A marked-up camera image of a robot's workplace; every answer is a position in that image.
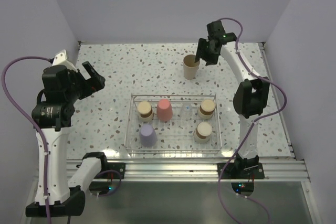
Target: gray wall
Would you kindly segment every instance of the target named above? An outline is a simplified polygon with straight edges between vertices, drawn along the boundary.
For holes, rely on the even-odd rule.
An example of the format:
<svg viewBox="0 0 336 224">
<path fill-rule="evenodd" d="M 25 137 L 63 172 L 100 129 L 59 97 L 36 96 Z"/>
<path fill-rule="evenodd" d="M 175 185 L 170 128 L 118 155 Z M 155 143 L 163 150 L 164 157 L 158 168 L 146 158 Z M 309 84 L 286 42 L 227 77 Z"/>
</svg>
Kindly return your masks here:
<svg viewBox="0 0 336 224">
<path fill-rule="evenodd" d="M 21 56 L 53 57 L 67 49 L 76 57 L 77 42 L 56 0 L 0 0 L 0 68 Z M 30 114 L 42 89 L 47 63 L 30 60 L 13 66 L 7 83 L 14 99 Z M 0 223 L 19 223 L 37 168 L 33 127 L 0 89 Z"/>
<path fill-rule="evenodd" d="M 230 16 L 244 41 L 266 41 L 289 0 L 57 0 L 72 31 L 89 42 L 195 42 Z M 228 22 L 228 30 L 237 27 Z"/>
<path fill-rule="evenodd" d="M 298 158 L 304 158 L 325 223 L 336 222 L 336 0 L 291 0 L 266 43 Z"/>
</svg>

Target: white wire basket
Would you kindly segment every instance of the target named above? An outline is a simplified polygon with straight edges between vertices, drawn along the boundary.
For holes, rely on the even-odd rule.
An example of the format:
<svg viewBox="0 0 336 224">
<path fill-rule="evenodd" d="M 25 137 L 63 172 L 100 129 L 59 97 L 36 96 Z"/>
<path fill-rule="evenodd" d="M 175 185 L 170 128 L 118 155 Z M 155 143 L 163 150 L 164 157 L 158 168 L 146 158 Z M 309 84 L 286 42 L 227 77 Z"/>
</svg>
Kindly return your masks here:
<svg viewBox="0 0 336 224">
<path fill-rule="evenodd" d="M 156 116 L 156 106 L 161 99 L 170 100 L 173 107 L 173 118 L 168 122 L 162 122 Z M 222 148 L 217 106 L 214 115 L 209 120 L 203 120 L 197 114 L 198 107 L 205 99 L 211 99 L 217 104 L 215 95 L 131 95 L 125 149 L 131 156 L 134 156 L 133 154 L 166 153 L 217 154 Z M 148 123 L 140 121 L 136 112 L 141 101 L 150 102 L 155 113 L 154 119 Z M 192 113 L 188 116 L 181 113 L 182 106 L 186 104 L 192 108 Z M 211 124 L 213 134 L 207 143 L 200 144 L 194 141 L 193 134 L 198 124 L 204 121 Z M 141 145 L 139 132 L 143 124 L 151 124 L 157 134 L 158 141 L 152 147 Z"/>
</svg>

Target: terrazzo surface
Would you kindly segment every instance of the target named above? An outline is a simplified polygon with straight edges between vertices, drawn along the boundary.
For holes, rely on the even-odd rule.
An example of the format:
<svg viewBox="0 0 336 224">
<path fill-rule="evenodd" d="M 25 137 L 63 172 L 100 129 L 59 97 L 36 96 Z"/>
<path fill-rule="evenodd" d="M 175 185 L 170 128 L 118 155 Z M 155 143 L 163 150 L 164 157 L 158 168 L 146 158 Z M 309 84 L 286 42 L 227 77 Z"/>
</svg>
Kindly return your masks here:
<svg viewBox="0 0 336 224">
<path fill-rule="evenodd" d="M 266 68 L 257 43 L 241 44 L 241 50 L 262 76 Z M 108 158 L 213 157 L 214 154 L 185 156 L 179 153 L 129 155 L 124 148 L 131 94 L 216 94 L 223 147 L 215 156 L 229 157 L 239 143 L 239 118 L 232 99 L 238 82 L 227 62 L 220 57 L 216 66 L 201 62 L 196 78 L 183 77 L 183 57 L 195 54 L 197 44 L 81 45 L 77 68 L 89 61 L 106 78 L 103 90 L 75 103 L 67 158 L 82 159 L 87 152 L 104 151 Z M 264 113 L 277 109 L 269 92 Z M 279 115 L 260 121 L 260 157 L 288 157 L 290 150 Z"/>
</svg>

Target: metal rack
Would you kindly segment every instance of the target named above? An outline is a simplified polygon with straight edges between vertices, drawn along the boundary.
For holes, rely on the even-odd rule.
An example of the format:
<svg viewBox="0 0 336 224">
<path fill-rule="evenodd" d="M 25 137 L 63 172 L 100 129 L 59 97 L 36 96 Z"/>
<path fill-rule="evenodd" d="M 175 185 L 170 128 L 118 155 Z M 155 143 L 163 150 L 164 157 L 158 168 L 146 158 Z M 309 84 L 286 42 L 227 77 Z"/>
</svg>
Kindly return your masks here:
<svg viewBox="0 0 336 224">
<path fill-rule="evenodd" d="M 168 99 L 173 107 L 173 118 L 168 122 L 160 121 L 156 115 L 149 122 L 157 134 L 157 143 L 153 147 L 144 147 L 140 143 L 139 131 L 143 124 L 136 113 L 136 107 L 141 101 L 148 101 L 156 114 L 156 105 L 160 99 Z M 197 110 L 205 99 L 216 103 L 215 95 L 131 95 L 127 132 L 124 147 L 129 154 L 174 154 L 175 157 L 199 157 L 198 154 L 216 154 L 222 148 L 221 130 L 218 110 L 209 120 L 201 119 Z M 192 116 L 185 117 L 180 113 L 183 104 L 191 104 Z M 197 125 L 207 121 L 213 127 L 211 139 L 200 144 L 194 141 L 193 133 Z"/>
</svg>

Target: floor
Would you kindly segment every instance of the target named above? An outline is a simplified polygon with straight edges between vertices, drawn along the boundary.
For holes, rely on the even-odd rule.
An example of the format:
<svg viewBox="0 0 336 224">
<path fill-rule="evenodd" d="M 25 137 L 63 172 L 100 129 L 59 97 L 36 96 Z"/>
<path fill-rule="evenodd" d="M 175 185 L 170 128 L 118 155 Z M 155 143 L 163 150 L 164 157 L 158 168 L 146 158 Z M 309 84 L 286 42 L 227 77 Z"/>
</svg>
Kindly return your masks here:
<svg viewBox="0 0 336 224">
<path fill-rule="evenodd" d="M 223 140 L 218 156 L 231 156 L 239 143 L 239 118 L 232 103 L 238 82 L 222 57 L 216 66 L 205 67 L 201 62 L 196 78 L 184 79 L 183 57 L 195 54 L 196 48 L 197 44 L 81 45 L 77 67 L 86 76 L 81 64 L 89 61 L 106 78 L 106 86 L 76 102 L 67 158 L 82 159 L 85 153 L 97 151 L 104 151 L 108 158 L 132 158 L 124 148 L 131 94 L 216 94 Z M 252 66 L 266 76 L 258 44 L 242 44 L 241 50 Z M 270 90 L 264 113 L 276 109 Z M 260 157 L 291 156 L 279 115 L 260 121 L 258 150 Z"/>
</svg>

